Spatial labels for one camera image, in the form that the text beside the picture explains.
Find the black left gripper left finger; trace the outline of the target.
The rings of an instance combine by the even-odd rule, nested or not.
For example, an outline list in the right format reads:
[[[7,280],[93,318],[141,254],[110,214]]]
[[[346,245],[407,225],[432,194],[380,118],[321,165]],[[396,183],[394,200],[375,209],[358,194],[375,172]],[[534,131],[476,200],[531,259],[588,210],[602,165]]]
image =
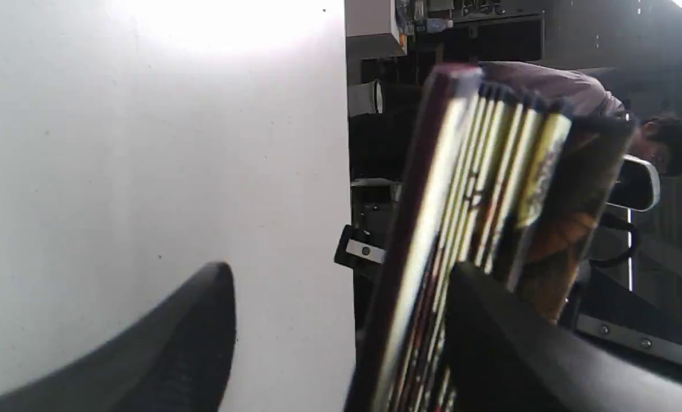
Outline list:
[[[98,349],[0,395],[0,411],[218,411],[236,342],[233,271],[208,263]]]

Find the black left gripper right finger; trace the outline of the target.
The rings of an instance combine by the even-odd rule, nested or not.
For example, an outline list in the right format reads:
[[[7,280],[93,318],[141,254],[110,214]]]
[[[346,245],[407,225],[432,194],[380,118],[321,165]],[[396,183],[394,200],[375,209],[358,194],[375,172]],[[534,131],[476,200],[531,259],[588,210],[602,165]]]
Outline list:
[[[682,411],[682,384],[550,325],[471,263],[449,277],[444,355],[463,411]]]

